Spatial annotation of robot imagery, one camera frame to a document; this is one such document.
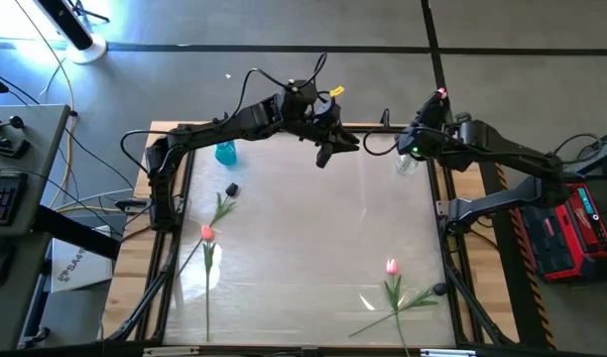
black keyboard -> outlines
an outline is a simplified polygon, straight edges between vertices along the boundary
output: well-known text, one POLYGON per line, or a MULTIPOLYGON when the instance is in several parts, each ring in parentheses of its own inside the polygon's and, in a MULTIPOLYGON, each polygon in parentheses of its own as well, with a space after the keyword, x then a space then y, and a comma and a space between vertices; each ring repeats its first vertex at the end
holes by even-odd
POLYGON ((13 222, 27 179, 25 173, 0 173, 0 225, 13 222))

small blue bottle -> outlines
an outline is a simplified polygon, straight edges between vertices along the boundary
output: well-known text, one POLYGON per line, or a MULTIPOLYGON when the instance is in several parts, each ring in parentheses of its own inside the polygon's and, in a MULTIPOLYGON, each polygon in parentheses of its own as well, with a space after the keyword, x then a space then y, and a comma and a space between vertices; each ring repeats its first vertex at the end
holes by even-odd
POLYGON ((237 163, 237 154, 235 152, 235 142, 228 141, 215 144, 215 159, 224 166, 233 166, 237 163))

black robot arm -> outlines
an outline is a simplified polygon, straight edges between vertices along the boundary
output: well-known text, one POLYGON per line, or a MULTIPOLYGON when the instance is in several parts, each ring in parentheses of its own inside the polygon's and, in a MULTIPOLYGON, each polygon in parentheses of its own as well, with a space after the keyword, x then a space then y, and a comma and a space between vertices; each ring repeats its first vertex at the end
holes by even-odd
POLYGON ((146 150, 147 175, 152 189, 152 229, 170 231, 177 224, 172 184, 182 157, 190 150, 226 141, 270 138, 278 131, 310 140, 319 146, 316 165, 325 167, 332 154, 357 151, 359 140, 341 125, 341 107, 334 97, 316 111, 308 109, 318 93, 314 81, 291 81, 288 88, 259 103, 239 110, 231 117, 210 123, 180 124, 146 150))
POLYGON ((480 216, 523 205, 556 206, 568 199, 561 159, 503 138, 498 131, 469 114, 450 115, 442 88, 434 92, 414 122, 399 135, 399 154, 417 160, 435 159, 445 168, 464 172, 471 163, 494 162, 531 177, 517 187, 468 200, 456 198, 439 205, 452 230, 467 232, 480 216))

glass surface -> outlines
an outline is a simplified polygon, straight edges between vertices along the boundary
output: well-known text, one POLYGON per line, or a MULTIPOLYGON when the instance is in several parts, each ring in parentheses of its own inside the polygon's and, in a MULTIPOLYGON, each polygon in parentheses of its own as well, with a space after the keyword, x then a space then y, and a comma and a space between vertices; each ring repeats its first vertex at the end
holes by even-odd
MULTIPOLYGON (((391 135, 373 135, 372 149, 391 135)), ((391 309, 386 260, 396 258, 405 301, 443 281, 426 165, 399 175, 396 155, 334 155, 290 135, 238 141, 225 167, 198 150, 182 229, 181 265, 210 220, 216 193, 240 186, 237 207, 214 225, 210 273, 213 343, 400 346, 393 319, 348 337, 391 309)), ((165 343, 205 342, 205 272, 199 248, 176 280, 165 343)), ((451 346, 446 297, 401 313, 411 345, 451 346)))

concrete floor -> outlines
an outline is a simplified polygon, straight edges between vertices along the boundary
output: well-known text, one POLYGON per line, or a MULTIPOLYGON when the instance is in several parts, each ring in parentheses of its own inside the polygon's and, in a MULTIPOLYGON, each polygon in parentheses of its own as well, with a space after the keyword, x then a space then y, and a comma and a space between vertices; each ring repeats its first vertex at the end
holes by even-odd
MULTIPOLYGON (((427 46, 420 0, 176 0, 173 6, 163 1, 83 2, 88 10, 111 18, 109 24, 89 19, 92 31, 117 43, 427 46)), ((607 0, 431 0, 431 9, 442 47, 607 49, 607 0)), ((50 25, 42 28, 49 31, 50 25)), ((14 6, 0 7, 0 37, 36 36, 14 6)), ((0 74, 36 95, 55 60, 42 43, 16 46, 0 50, 0 74)), ((123 133, 147 129, 153 120, 221 116, 233 110, 248 68, 258 66, 282 79, 305 77, 315 58, 110 52, 91 65, 66 61, 80 113, 75 136, 134 181, 137 168, 118 149, 123 133)), ((471 112, 514 141, 546 151, 576 133, 607 133, 607 57, 443 56, 442 63, 454 110, 471 112)), ((434 89, 434 76, 429 55, 330 54, 318 83, 346 88, 339 99, 344 122, 376 121, 389 107, 394 123, 408 123, 434 89)), ((253 78, 246 103, 275 90, 265 79, 253 78)), ((67 102, 62 75, 42 102, 67 102)), ((0 104, 18 102, 0 95, 0 104)), ((127 148, 140 155, 144 140, 134 138, 127 148)), ((575 141, 563 155, 573 157, 584 143, 575 141)), ((81 195, 124 187, 109 170, 92 171, 94 162, 82 151, 74 156, 81 195)), ((51 178, 61 179, 62 171, 63 162, 57 161, 51 178)), ((509 173, 511 185, 520 179, 509 173)), ((45 202, 54 193, 49 187, 45 202)), ((557 347, 607 354, 607 284, 542 286, 557 347)), ((71 308, 88 304, 87 299, 71 308)), ((66 322, 51 327, 69 329, 66 322)), ((85 333, 74 340, 96 337, 85 333)))

